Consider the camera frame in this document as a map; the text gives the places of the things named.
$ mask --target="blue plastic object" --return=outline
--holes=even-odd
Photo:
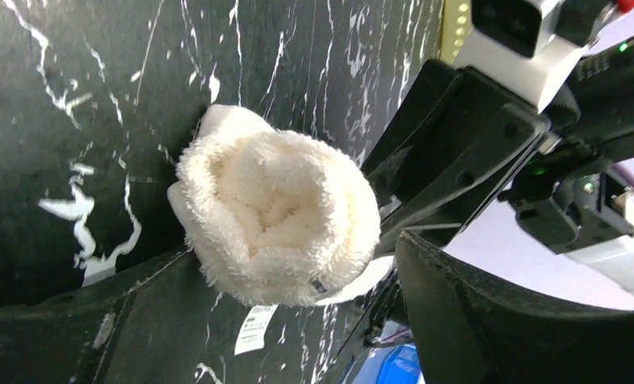
[[[412,344],[398,346],[385,359],[376,384],[416,384],[420,375],[416,347]]]

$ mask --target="white label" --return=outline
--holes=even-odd
[[[252,350],[261,350],[265,346],[265,330],[270,324],[277,306],[254,306],[239,330],[235,344],[235,356]]]

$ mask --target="red light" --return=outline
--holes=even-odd
[[[634,8],[634,0],[618,0],[616,3],[619,6],[619,12],[624,14],[627,14]]]

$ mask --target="barcode label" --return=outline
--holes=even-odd
[[[276,310],[277,306],[254,306],[251,308],[247,318],[242,323],[242,329],[239,330],[235,344],[235,356],[252,350],[261,350],[265,346],[265,330]]]

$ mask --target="white towel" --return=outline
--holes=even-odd
[[[371,261],[375,195],[324,142],[214,105],[177,174],[168,197],[187,244],[208,282],[246,305],[318,305]]]

